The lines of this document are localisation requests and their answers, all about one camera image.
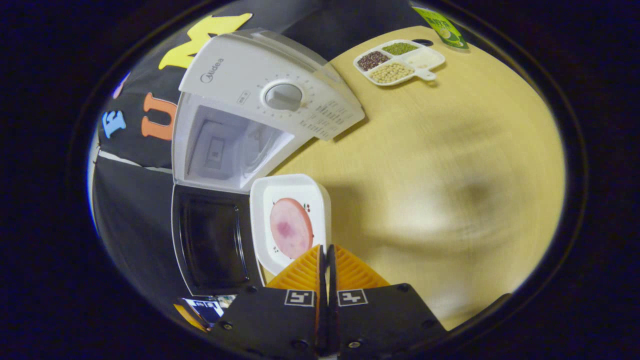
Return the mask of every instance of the green label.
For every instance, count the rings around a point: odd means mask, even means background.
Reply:
[[[434,12],[433,10],[419,8],[413,6],[413,9],[420,14],[420,16],[426,20],[429,25],[438,33],[442,42],[453,47],[460,49],[468,49],[469,45],[465,39],[462,38],[462,34],[451,24],[447,18]]]

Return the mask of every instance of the ham slice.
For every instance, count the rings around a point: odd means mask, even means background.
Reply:
[[[271,234],[282,254],[297,259],[313,243],[311,219],[305,208],[294,199],[278,200],[271,208]]]

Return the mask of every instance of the white plate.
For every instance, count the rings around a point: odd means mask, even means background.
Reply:
[[[415,50],[411,50],[408,53],[404,53],[404,54],[400,54],[400,55],[393,55],[390,54],[386,51],[384,51],[382,48],[385,46],[389,46],[392,44],[395,44],[396,42],[404,42],[406,44],[411,44],[415,47],[417,47],[417,49]],[[358,61],[365,56],[366,54],[369,54],[373,51],[379,51],[382,54],[386,55],[389,60],[379,64],[378,66],[369,69],[367,71],[362,70],[362,68],[360,68],[360,66],[358,65]],[[419,64],[420,67],[416,66],[418,64],[416,63],[410,63],[408,62],[409,59],[413,58],[416,55],[423,55],[424,57],[424,61]],[[431,81],[431,80],[435,80],[436,78],[436,74],[432,73],[430,70],[440,66],[444,63],[445,58],[443,54],[440,54],[439,52],[435,51],[434,49],[430,48],[430,47],[426,47],[422,44],[418,44],[417,42],[413,42],[410,40],[391,40],[388,42],[385,42],[382,45],[378,45],[376,47],[372,47],[371,49],[365,51],[364,53],[356,56],[355,59],[353,59],[353,66],[358,69],[358,71],[364,75],[365,78],[369,79],[369,81],[371,81],[372,83],[378,85],[378,86],[391,86],[391,85],[396,85],[396,84],[400,84],[403,83],[409,79],[411,79],[414,76],[417,76],[423,80],[426,81]],[[400,63],[406,67],[408,67],[409,69],[413,69],[413,73],[409,74],[403,78],[400,78],[398,80],[392,81],[390,83],[379,83],[375,80],[373,80],[373,78],[371,77],[371,73],[374,72],[375,70],[377,70],[378,68],[384,66],[384,65],[388,65],[391,63]]]
[[[291,198],[304,205],[311,220],[311,247],[331,244],[331,199],[326,189],[304,174],[267,176],[256,180],[249,194],[253,249],[259,264],[278,275],[294,259],[282,254],[276,246],[269,218],[273,205]]]

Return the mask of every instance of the midea logo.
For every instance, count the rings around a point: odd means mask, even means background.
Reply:
[[[216,70],[218,69],[220,64],[222,64],[223,61],[225,61],[223,58],[218,59],[218,61],[211,67],[211,70],[200,75],[200,81],[202,81],[205,84],[210,83],[211,80],[213,80],[213,74],[216,73]]]

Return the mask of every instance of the table surface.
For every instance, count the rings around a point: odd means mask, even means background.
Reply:
[[[353,66],[374,46],[417,38],[446,57],[435,81],[381,87]],[[309,141],[271,175],[324,185],[332,242],[390,283],[410,283],[446,329],[517,289],[563,206],[563,147],[544,100],[498,59],[472,45],[452,50],[422,26],[330,63],[366,118],[332,141]]]

